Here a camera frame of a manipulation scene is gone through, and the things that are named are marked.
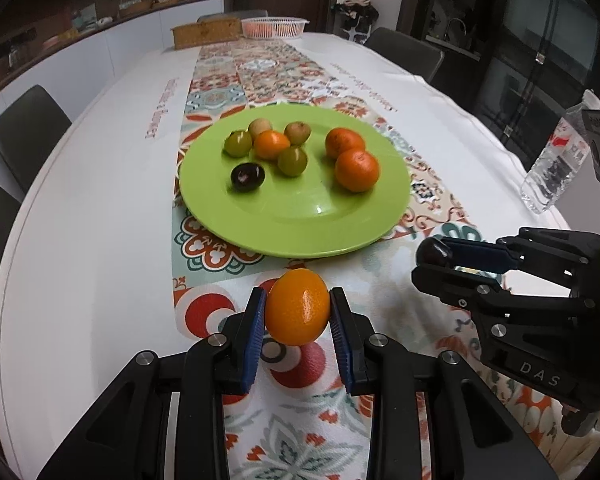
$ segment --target faucet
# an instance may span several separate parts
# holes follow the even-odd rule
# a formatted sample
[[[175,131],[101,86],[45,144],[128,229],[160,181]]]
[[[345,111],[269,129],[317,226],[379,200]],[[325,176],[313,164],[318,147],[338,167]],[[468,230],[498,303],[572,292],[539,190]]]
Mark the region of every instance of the faucet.
[[[454,21],[458,21],[458,22],[462,23],[462,33],[466,37],[466,24],[460,18],[451,18],[448,22],[446,22],[445,35],[442,37],[443,41],[449,40],[449,27],[451,26],[451,23]]]

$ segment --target white table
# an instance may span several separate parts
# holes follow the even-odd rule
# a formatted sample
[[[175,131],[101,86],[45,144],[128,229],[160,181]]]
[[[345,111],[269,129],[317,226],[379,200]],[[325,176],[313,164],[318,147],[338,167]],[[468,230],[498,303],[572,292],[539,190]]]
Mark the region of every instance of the white table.
[[[485,238],[523,225],[568,228],[555,209],[526,209],[517,158],[421,78],[334,36],[305,34],[291,44],[345,83],[355,81],[343,70],[364,82],[360,97],[429,161]],[[0,437],[23,479],[36,477],[136,352],[190,346],[171,308],[169,240],[178,131],[198,52],[148,54],[103,90],[22,204],[0,267]],[[168,111],[147,138],[172,79]],[[374,91],[397,110],[385,110]],[[520,292],[556,292],[515,273],[508,280]]]

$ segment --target dining table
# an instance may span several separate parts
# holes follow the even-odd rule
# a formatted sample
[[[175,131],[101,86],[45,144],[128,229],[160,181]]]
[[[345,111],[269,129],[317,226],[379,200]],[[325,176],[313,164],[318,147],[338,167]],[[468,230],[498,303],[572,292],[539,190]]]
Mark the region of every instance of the dining table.
[[[178,168],[196,139],[224,117],[280,103],[356,117],[400,153],[410,202],[377,242],[313,260],[265,256],[216,237],[190,214]],[[600,433],[565,435],[561,405],[483,366],[470,314],[419,293],[410,280],[427,237],[493,242],[521,226],[568,229],[556,208],[541,215],[526,208],[525,173],[480,121],[423,78],[333,35],[147,54],[64,134],[4,251],[0,439],[10,467],[35,479],[134,355],[187,351],[243,310],[254,286],[269,290],[286,270],[305,267],[329,288],[342,287],[354,312],[410,351],[461,354],[570,478],[595,453]],[[518,271],[485,275],[516,294],[568,294]],[[266,334],[251,391],[223,403],[232,479],[365,478],[373,397],[346,394],[328,330],[301,347]],[[418,396],[427,479],[425,403]],[[166,478],[173,442],[170,424]]]

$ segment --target table runner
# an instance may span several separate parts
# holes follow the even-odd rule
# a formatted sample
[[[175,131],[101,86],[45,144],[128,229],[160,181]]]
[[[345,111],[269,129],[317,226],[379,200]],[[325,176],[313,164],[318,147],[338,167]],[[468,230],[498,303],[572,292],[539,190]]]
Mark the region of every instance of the table runner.
[[[480,231],[398,130],[307,56],[280,40],[203,47],[184,112],[178,168],[195,139],[215,121],[246,107],[282,102],[332,108],[387,137],[411,173],[409,207],[392,230],[365,249],[321,260],[289,260],[243,250],[207,231],[184,206],[176,177],[172,267],[178,330],[193,341],[217,332],[228,315],[244,309],[254,286],[269,290],[287,269],[307,267],[329,288],[343,287],[354,312],[369,316],[376,331],[409,350],[462,354],[559,472],[567,470],[574,456],[592,454],[590,440],[569,438],[560,430],[557,401],[479,363],[480,343],[466,311],[414,290],[410,273],[424,238],[481,240]],[[506,286],[502,276],[482,274]],[[232,478],[365,478],[372,407],[372,396],[352,398],[344,391],[328,330],[300,348],[281,345],[266,334],[250,394],[224,397]],[[418,410],[422,477],[427,479],[424,396],[418,396]]]

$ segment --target bottle cap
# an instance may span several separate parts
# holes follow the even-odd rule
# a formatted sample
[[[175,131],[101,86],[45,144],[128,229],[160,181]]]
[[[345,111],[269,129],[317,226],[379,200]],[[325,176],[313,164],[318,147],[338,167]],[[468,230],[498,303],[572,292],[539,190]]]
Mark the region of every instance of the bottle cap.
[[[589,110],[600,110],[600,99],[591,90],[584,91],[582,102]]]

